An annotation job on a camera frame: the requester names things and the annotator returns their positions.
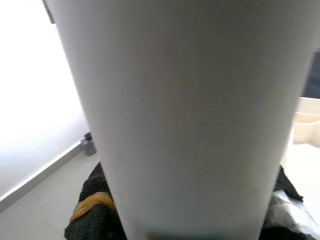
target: gray floor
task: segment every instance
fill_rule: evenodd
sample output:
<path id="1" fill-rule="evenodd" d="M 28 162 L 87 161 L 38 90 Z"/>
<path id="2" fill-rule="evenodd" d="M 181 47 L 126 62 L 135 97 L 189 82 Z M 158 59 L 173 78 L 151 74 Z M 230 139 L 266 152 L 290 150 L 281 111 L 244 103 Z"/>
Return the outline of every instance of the gray floor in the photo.
<path id="1" fill-rule="evenodd" d="M 80 153 L 0 214 L 0 240 L 63 240 L 83 182 L 99 162 Z"/>

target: baseboard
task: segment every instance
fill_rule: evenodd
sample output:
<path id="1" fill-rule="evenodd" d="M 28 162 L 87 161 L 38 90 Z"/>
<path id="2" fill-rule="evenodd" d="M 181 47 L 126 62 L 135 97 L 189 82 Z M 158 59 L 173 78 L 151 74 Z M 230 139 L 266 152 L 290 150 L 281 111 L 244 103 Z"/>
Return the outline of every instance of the baseboard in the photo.
<path id="1" fill-rule="evenodd" d="M 9 208 L 12 204 L 46 180 L 51 174 L 59 170 L 63 165 L 73 159 L 82 151 L 80 141 L 55 157 L 37 172 L 32 174 L 26 180 L 19 183 L 6 194 L 0 197 L 0 213 Z"/>

